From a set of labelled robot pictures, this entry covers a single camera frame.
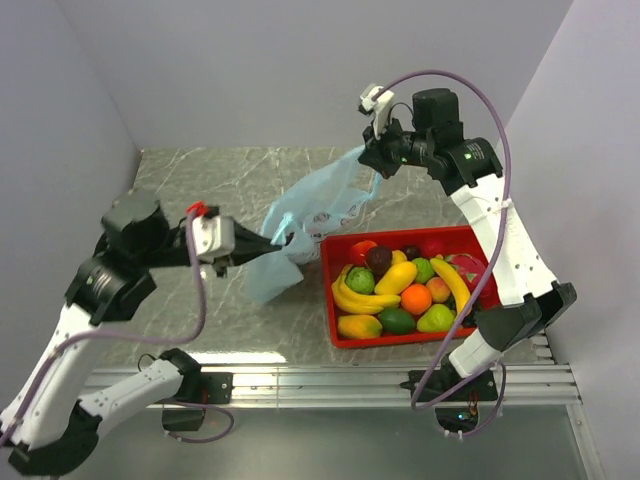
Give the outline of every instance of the wall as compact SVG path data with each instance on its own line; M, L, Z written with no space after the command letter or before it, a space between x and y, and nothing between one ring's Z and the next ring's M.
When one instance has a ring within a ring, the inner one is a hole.
M137 150L55 3L3 1L0 44L1 406L51 336ZM14 478L5 456L0 478Z
M608 478L640 478L640 9L576 0L516 109L514 198L578 302L550 330Z
M140 147L353 146L362 90L422 68L473 79L507 120L571 4L58 1ZM494 135L480 103L462 103L468 131Z

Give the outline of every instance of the red crate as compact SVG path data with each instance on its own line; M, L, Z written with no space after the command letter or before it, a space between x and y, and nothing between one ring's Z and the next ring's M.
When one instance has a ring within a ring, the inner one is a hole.
M385 245L392 250L400 249L405 245L425 244L438 245L438 253L450 255L456 253L468 253L487 265L487 259L482 252L473 230L469 226L423 228L416 230L396 230L392 232L367 232L351 235L334 235L324 239L321 245L322 271L324 275L324 289L327 297L327 310L329 312L329 332L331 342L338 348L363 348L377 347L381 345L400 345L403 343L424 343L444 339L447 332L439 333L410 333L407 335L393 335L384 333L382 337L368 340L351 340L338 334L337 319L346 315L333 302L331 283L338 278L342 268L349 262L349 249L355 243L363 240L373 240L378 245ZM491 308L500 304L497 287L493 276L489 280L493 283L492 294L478 301L482 308ZM455 338L468 337L475 328L460 328Z

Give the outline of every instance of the tabletop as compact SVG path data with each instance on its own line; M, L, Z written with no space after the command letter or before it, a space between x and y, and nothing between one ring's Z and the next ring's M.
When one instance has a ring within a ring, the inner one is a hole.
M269 207L300 178L340 157L347 149L195 148L143 152L135 187L156 192L172 224L196 201L220 205L242 225L258 231ZM361 168L356 185L370 189L373 172ZM424 170L402 168L380 186L351 225L352 233L459 225L464 218L440 185ZM329 339L322 272L318 263L302 267L304 280L266 305L251 302L244 289L246 267L229 270L226 279L209 271L209 317L202 334L182 346L201 363L332 364L424 361L439 343L369 349L337 349ZM157 290L143 302L127 329L145 335L180 337L194 328L195 289L186 268L153 272ZM454 341L451 348L459 344ZM102 359L103 367L130 367L144 353L162 347L119 343ZM507 363L535 363L529 341L505 355Z

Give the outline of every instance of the translucent plastic bag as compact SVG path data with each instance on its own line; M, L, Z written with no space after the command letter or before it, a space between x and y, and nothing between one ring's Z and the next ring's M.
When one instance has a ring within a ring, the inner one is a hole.
M248 265L247 296L265 303L303 279L298 265L320 256L320 242L351 223L362 205L376 197L382 177L376 174L371 192L351 184L360 168L364 147L354 148L320 170L311 172L287 190L269 209L260 234L271 243L288 245Z

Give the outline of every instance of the red fruit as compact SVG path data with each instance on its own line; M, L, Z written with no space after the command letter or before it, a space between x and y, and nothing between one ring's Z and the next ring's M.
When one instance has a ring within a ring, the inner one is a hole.
M436 255L444 254L444 242L442 240L426 240L420 247L424 258L434 258Z
M478 283L480 283L482 274L487 268L484 263L482 263L476 257L469 255L468 253L447 255L444 260L456 269L456 271L462 277L462 280L464 280L464 283L469 288L470 292L473 292L476 289ZM480 298L489 297L492 293L493 283L488 282L482 289Z
M372 240L364 240L363 242L356 243L349 250L350 263L353 263L355 267L364 267L367 252L377 246L378 244Z

